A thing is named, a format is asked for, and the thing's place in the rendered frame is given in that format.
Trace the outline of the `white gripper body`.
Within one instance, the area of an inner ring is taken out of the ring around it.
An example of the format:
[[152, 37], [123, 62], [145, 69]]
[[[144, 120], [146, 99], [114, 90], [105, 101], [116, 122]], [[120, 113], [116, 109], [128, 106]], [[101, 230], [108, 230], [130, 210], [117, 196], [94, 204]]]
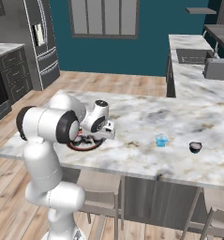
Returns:
[[113, 140], [115, 137], [115, 130], [109, 129], [109, 128], [103, 128], [102, 130], [97, 131], [97, 132], [90, 132], [88, 130], [82, 129], [82, 135], [83, 136], [92, 136], [96, 140], [100, 140], [100, 139]]

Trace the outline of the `black plate with red rim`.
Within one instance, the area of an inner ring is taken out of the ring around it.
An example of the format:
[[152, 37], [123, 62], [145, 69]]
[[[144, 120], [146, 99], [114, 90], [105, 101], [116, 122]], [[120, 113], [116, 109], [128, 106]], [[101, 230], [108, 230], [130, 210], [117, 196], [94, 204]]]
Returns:
[[99, 146], [101, 146], [104, 142], [104, 139], [96, 140], [94, 136], [88, 135], [78, 135], [74, 141], [71, 141], [67, 146], [74, 151], [91, 151]]

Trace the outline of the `blue yogurt container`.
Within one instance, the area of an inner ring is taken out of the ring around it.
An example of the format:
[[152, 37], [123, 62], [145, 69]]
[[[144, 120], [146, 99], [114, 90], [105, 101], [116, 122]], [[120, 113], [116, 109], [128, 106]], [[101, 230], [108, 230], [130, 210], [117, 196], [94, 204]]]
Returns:
[[156, 135], [156, 144], [157, 147], [165, 147], [168, 142], [168, 137], [164, 134], [158, 134]]

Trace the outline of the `beige stool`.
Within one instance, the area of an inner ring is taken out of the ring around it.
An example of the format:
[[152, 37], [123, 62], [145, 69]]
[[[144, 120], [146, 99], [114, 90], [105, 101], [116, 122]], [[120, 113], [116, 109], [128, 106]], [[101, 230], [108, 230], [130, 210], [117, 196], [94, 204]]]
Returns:
[[81, 170], [77, 185], [85, 190], [81, 211], [87, 214], [88, 223], [91, 223], [91, 214], [99, 215], [94, 240], [100, 240], [105, 217], [114, 218], [113, 240], [118, 240], [118, 218], [121, 218], [121, 230], [124, 229], [125, 177]]
[[[207, 212], [205, 223], [191, 220], [201, 194]], [[189, 228], [202, 231], [200, 240], [214, 240], [215, 237], [224, 240], [224, 190], [204, 187], [197, 189], [180, 240], [185, 240]]]

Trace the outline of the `grey island cabinet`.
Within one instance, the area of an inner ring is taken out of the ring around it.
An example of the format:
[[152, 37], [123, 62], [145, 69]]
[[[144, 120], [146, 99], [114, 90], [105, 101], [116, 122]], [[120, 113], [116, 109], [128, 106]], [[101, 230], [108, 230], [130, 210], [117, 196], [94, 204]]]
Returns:
[[183, 230], [197, 188], [125, 177], [125, 220]]

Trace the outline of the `small black bowl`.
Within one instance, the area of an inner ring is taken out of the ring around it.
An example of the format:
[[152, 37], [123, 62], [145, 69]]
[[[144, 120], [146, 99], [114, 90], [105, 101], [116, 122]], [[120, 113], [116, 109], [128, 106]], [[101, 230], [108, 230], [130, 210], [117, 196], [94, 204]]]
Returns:
[[200, 142], [191, 142], [189, 144], [189, 150], [193, 154], [198, 154], [202, 149], [202, 144]]

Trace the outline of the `dark grey base cupboards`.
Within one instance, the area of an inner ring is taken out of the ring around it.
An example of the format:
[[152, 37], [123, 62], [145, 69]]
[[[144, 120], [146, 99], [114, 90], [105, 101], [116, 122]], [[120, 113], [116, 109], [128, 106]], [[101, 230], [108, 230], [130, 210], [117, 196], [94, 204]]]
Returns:
[[23, 44], [0, 43], [0, 71], [11, 105], [33, 89]]

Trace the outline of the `grey steel fridge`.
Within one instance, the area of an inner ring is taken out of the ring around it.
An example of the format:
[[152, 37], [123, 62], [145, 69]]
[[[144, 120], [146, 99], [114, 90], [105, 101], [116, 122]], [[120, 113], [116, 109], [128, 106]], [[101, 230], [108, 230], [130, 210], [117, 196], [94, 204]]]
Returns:
[[49, 0], [4, 0], [7, 40], [22, 43], [33, 88], [44, 90], [59, 76]]

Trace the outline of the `grey framed window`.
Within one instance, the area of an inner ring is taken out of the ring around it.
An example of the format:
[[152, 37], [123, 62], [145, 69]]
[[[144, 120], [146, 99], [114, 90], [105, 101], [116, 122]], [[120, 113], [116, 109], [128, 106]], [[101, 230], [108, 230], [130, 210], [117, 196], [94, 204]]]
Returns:
[[140, 0], [68, 0], [74, 38], [137, 39]]

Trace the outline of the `grey sink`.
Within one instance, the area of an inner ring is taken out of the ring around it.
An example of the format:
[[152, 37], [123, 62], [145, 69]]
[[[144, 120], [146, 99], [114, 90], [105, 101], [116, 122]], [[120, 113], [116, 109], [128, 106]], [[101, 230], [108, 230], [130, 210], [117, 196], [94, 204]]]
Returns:
[[176, 54], [180, 64], [204, 65], [208, 58], [213, 57], [211, 50], [177, 49]]

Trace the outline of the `grey toaster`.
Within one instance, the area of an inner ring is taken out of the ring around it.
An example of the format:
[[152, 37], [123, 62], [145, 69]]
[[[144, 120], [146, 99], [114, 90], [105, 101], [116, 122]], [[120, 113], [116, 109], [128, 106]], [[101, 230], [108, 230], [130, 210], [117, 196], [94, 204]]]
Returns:
[[224, 58], [208, 58], [203, 75], [205, 79], [224, 81]]

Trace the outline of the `silver tap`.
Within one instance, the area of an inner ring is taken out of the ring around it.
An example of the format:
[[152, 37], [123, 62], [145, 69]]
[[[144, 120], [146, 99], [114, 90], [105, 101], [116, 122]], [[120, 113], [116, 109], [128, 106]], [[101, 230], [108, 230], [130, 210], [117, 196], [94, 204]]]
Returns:
[[202, 36], [213, 47], [213, 57], [216, 58], [216, 59], [219, 59], [219, 55], [218, 55], [218, 42], [208, 33], [207, 30], [203, 31]]

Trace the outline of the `grey wall cupboards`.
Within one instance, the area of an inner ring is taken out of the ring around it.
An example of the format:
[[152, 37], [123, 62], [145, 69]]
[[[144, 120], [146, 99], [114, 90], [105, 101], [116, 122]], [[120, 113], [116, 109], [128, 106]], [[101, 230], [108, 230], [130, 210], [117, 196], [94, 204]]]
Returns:
[[224, 49], [224, 0], [221, 0], [219, 10], [217, 11], [217, 20], [215, 24], [206, 23], [204, 30], [218, 42], [218, 47]]

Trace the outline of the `grey wall shelf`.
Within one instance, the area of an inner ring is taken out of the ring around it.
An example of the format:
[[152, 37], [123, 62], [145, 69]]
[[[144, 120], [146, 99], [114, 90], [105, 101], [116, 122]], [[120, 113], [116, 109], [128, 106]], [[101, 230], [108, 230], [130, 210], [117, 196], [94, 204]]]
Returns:
[[186, 11], [189, 14], [208, 14], [216, 15], [217, 12], [209, 7], [186, 7]]

